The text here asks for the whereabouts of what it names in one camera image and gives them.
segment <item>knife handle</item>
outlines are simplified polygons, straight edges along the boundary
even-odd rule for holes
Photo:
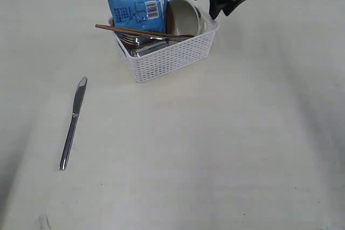
[[[75,131],[75,128],[77,126],[77,121],[78,121],[78,115],[73,114],[72,119],[71,119],[70,128],[68,130],[67,137],[66,137],[63,155],[61,156],[60,170],[65,170],[67,168],[67,162],[68,162],[68,158],[70,156],[74,131]]]

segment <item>white bowl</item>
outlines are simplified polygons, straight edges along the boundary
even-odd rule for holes
[[[188,0],[170,0],[169,5],[174,14],[173,34],[200,34],[201,21],[193,4]]]

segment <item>barcode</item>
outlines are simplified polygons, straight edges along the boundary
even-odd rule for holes
[[[156,1],[147,1],[145,2],[147,17],[149,19],[158,18],[160,14],[158,13],[158,6]]]

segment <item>knife blade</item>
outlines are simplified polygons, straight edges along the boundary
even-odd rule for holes
[[[72,142],[73,142],[73,136],[74,136],[75,128],[77,126],[81,104],[85,95],[86,84],[87,84],[87,77],[85,76],[80,80],[77,87],[77,91],[75,92],[72,119],[71,119],[70,128],[68,129],[63,154],[61,156],[60,170],[66,170],[67,168],[68,158],[70,157],[70,152],[71,152],[71,147],[72,147]]]

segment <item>white table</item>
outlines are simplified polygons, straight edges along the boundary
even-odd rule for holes
[[[94,28],[107,0],[0,4],[3,229],[345,226],[345,0],[249,0],[207,59],[144,84]]]

